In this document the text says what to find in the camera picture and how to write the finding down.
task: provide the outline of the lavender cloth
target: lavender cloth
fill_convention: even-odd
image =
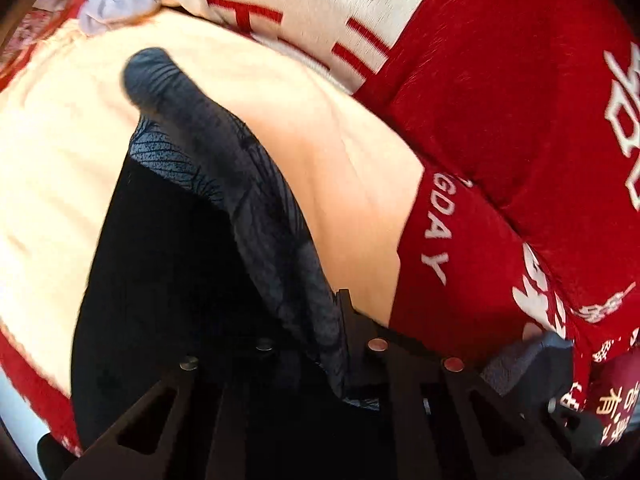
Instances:
[[[160,8],[160,0],[87,0],[80,8],[80,29],[88,36],[103,34]]]

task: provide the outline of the gray cloth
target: gray cloth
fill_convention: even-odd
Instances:
[[[481,376],[496,392],[505,396],[516,387],[529,367],[545,349],[570,349],[572,346],[571,341],[562,339],[555,332],[545,332],[534,340],[518,341],[505,347],[484,368]],[[544,378],[540,377],[540,381],[548,380],[548,378],[547,374]]]
[[[160,0],[87,0],[78,12],[78,21],[86,35],[97,36],[149,16],[159,8]]]
[[[163,50],[136,54],[123,83],[143,116],[131,155],[229,214],[239,253],[267,308],[321,364],[340,396],[347,357],[342,314],[300,207],[271,157]]]

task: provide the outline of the cream fabric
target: cream fabric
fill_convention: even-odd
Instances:
[[[120,72],[148,46],[248,124],[291,185],[331,286],[388,323],[418,159],[310,69],[164,10],[97,38],[65,23],[0,94],[0,321],[23,353],[70,394],[78,309],[138,120]]]

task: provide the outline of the dark gray fabric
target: dark gray fabric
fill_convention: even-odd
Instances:
[[[548,348],[571,349],[571,341],[555,332],[545,332],[531,341],[518,341],[505,347],[482,371],[482,378],[500,395],[508,394]]]
[[[627,431],[638,431],[638,430],[640,430],[640,402],[636,403],[634,414],[632,415],[631,421],[629,421],[629,425],[627,427]]]
[[[229,214],[239,253],[267,308],[319,361],[340,395],[346,370],[342,315],[302,212],[271,157],[163,50],[136,54],[123,83],[142,114],[131,155]]]

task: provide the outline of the metal screw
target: metal screw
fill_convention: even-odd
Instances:
[[[453,373],[458,373],[465,369],[465,364],[463,363],[462,359],[458,357],[449,357],[447,359],[444,359],[442,365],[446,370]]]
[[[267,337],[261,337],[258,339],[258,344],[255,346],[256,350],[260,352],[268,352],[273,350],[273,341]]]
[[[373,352],[384,352],[387,348],[389,348],[389,343],[387,343],[381,337],[375,337],[367,343],[367,346],[369,347],[369,350]]]
[[[180,363],[180,368],[182,368],[186,372],[193,372],[198,368],[198,358],[187,355],[184,358],[184,361]]]

